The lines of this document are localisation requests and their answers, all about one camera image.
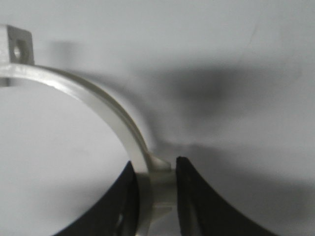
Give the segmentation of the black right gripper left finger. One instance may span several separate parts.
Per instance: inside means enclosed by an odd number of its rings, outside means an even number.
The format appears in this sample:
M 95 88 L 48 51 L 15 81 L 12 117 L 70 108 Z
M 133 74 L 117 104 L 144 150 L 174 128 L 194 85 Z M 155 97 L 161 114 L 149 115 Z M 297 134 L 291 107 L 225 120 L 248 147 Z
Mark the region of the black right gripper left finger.
M 136 175 L 128 162 L 110 189 L 58 236 L 134 236 L 139 217 Z

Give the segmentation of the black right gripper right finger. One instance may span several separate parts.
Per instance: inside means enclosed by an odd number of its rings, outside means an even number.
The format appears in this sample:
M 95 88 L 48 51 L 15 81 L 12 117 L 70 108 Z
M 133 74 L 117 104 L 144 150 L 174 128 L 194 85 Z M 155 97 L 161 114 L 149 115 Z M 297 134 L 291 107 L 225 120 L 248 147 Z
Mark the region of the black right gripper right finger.
M 177 211 L 183 236 L 273 236 L 222 198 L 186 157 L 176 159 Z

